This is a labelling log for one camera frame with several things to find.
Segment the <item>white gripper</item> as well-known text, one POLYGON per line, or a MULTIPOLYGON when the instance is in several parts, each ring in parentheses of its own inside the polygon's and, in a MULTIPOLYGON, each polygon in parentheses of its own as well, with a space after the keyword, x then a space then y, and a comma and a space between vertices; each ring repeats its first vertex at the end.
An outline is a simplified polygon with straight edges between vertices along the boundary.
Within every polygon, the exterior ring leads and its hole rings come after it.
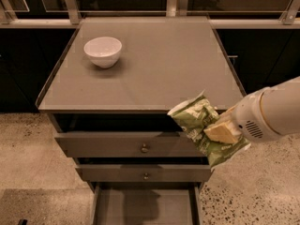
POLYGON ((280 139, 282 135, 271 128, 263 115, 263 95, 269 90, 270 87, 266 87, 243 97, 235 106, 223 112, 216 124, 204 130, 206 136, 218 143, 237 143, 241 133, 252 143, 280 139))

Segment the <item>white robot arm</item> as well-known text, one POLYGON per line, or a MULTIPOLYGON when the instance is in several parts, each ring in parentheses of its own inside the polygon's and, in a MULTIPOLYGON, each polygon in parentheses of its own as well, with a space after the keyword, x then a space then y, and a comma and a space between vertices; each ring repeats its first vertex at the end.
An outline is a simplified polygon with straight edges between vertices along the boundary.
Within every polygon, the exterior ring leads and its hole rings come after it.
POLYGON ((300 132, 300 77, 243 97, 204 130, 214 142, 276 141, 300 132))

